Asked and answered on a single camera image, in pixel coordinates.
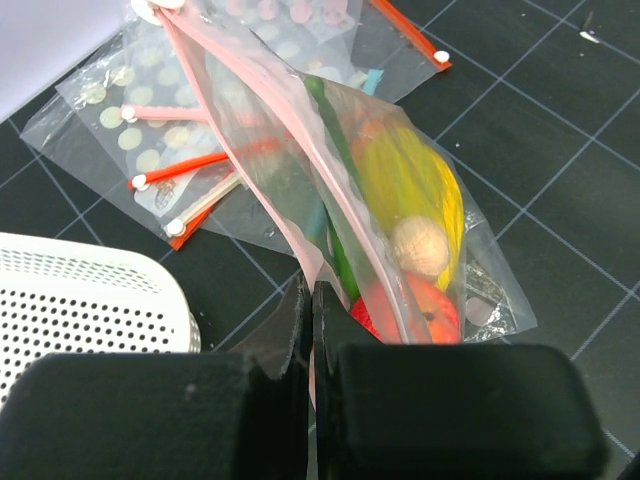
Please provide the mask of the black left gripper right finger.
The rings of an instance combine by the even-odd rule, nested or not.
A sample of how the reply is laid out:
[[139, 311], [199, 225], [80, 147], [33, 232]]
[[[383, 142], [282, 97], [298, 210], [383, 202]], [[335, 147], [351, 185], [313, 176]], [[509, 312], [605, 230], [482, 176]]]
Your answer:
[[386, 345], [312, 297], [322, 479], [596, 479], [609, 449], [579, 372], [545, 345]]

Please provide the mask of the orange maroon toy steak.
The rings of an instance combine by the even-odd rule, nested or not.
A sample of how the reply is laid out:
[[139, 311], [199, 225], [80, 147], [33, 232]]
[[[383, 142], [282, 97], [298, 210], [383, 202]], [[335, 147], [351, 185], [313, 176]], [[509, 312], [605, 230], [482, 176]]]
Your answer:
[[460, 321], [449, 297], [426, 278], [406, 273], [409, 286], [436, 344], [461, 342]]

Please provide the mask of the pink zipper clear bag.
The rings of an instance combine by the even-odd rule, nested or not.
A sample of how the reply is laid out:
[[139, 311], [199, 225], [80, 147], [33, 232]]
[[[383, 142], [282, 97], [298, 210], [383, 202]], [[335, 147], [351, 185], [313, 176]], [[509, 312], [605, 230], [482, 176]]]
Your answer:
[[245, 25], [191, 1], [135, 1], [167, 36], [197, 104], [126, 120], [206, 124], [216, 142], [133, 188], [228, 163], [309, 285], [329, 283], [395, 344], [479, 342], [537, 323], [449, 161], [392, 104], [296, 69]]

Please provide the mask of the yellow toy lemon slice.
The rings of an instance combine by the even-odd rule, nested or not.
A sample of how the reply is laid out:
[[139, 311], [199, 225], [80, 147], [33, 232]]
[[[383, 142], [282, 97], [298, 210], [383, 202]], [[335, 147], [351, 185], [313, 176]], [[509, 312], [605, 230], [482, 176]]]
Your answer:
[[409, 217], [422, 216], [442, 226], [442, 181], [432, 151], [410, 127], [363, 126], [352, 143], [361, 192], [382, 230], [389, 235]]

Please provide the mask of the red toy strawberry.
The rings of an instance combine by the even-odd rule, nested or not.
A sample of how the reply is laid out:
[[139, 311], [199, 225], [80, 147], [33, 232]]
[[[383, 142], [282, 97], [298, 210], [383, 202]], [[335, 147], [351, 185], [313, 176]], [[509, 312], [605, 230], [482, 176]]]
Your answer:
[[395, 316], [385, 293], [359, 298], [353, 305], [351, 316], [376, 339], [383, 343], [399, 344], [401, 338]]

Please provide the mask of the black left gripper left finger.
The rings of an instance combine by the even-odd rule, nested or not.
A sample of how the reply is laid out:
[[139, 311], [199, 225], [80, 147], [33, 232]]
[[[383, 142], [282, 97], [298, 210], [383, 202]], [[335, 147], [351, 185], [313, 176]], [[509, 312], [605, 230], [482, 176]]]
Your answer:
[[311, 295], [295, 277], [227, 351], [56, 354], [1, 413], [5, 479], [303, 479]]

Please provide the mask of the yellow toy banana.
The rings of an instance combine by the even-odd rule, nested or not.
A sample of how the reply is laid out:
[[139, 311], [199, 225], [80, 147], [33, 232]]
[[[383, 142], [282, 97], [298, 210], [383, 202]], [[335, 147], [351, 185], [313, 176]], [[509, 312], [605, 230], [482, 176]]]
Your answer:
[[432, 158], [442, 181], [440, 188], [444, 221], [442, 228], [448, 235], [450, 251], [449, 264], [439, 276], [436, 285], [442, 291], [446, 291], [452, 284], [460, 263], [465, 232], [464, 202], [459, 183], [449, 164], [435, 150], [432, 151]]

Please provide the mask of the beige toy egg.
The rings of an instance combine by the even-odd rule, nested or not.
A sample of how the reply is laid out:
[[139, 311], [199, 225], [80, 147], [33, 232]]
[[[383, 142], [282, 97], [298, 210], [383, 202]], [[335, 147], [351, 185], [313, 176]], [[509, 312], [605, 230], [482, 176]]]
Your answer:
[[404, 270], [435, 279], [449, 264], [449, 238], [429, 218], [413, 216], [402, 220], [391, 232], [390, 240]]

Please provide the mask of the green toy chili pepper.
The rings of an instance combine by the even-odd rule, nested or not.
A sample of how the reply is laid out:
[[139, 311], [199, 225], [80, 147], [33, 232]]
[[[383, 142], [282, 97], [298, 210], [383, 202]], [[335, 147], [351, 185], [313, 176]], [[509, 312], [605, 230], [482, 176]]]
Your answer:
[[[325, 90], [325, 79], [309, 74], [304, 79], [304, 84], [310, 95], [317, 103], [319, 115], [337, 151], [336, 158], [339, 160], [339, 163], [337, 163], [337, 165], [341, 168], [341, 171], [338, 173], [337, 177], [339, 178], [339, 182], [343, 186], [346, 186], [349, 182], [348, 169], [349, 167], [354, 166], [353, 158], [349, 153], [347, 140], [342, 131], [338, 115], [334, 107], [331, 105], [331, 102], [327, 98]], [[336, 273], [341, 281], [343, 290], [350, 300], [350, 303], [353, 304], [360, 298], [356, 279], [344, 252], [344, 247], [332, 223], [329, 223], [329, 233], [334, 247]]]

